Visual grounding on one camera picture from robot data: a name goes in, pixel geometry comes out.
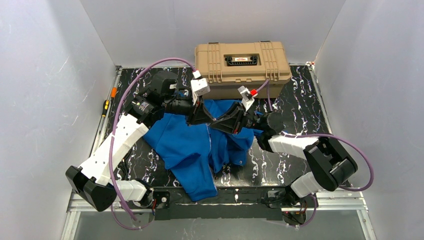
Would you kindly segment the blue zip jacket white lining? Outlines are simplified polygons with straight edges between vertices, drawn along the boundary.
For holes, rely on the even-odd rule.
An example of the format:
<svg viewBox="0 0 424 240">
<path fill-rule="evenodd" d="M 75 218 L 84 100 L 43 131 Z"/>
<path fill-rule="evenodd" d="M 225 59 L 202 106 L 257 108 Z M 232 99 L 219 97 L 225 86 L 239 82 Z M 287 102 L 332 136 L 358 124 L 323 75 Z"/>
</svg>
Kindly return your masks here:
<svg viewBox="0 0 424 240">
<path fill-rule="evenodd" d="M 197 202 L 217 196 L 214 174 L 226 164 L 244 166 L 261 130 L 242 128 L 238 134 L 206 124 L 188 126 L 183 115 L 166 113 L 143 139 L 164 161 L 189 198 Z"/>
</svg>

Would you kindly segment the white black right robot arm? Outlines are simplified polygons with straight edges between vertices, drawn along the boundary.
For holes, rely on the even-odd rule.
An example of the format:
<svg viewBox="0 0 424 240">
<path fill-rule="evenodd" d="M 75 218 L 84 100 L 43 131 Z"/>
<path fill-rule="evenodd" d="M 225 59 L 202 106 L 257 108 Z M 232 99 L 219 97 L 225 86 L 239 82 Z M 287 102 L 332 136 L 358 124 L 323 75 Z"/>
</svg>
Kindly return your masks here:
<svg viewBox="0 0 424 240">
<path fill-rule="evenodd" d="M 278 112 L 257 114 L 234 102 L 210 127 L 228 134 L 242 129 L 259 130 L 262 150 L 285 153 L 307 161 L 310 171 L 285 187 L 283 197 L 298 200 L 322 190 L 334 191 L 358 170 L 358 165 L 333 135 L 283 134 L 283 117 Z"/>
</svg>

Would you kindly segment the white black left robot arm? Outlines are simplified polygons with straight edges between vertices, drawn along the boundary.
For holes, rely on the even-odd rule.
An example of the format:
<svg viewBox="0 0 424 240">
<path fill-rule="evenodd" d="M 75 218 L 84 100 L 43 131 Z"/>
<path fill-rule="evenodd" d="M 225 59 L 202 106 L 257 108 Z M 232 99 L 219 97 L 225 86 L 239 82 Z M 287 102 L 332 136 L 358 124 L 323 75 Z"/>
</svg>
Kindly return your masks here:
<svg viewBox="0 0 424 240">
<path fill-rule="evenodd" d="M 133 145 L 166 113 L 185 116 L 188 125 L 214 121 L 203 100 L 203 95 L 210 92 L 208 80 L 197 70 L 193 77 L 188 96 L 184 96 L 176 74 L 170 71 L 155 74 L 150 85 L 126 104 L 115 129 L 95 152 L 80 166 L 67 169 L 65 175 L 73 191 L 98 212 L 119 201 L 134 201 L 150 207 L 154 201 L 153 188 L 140 179 L 116 180 L 114 170 L 129 155 Z"/>
</svg>

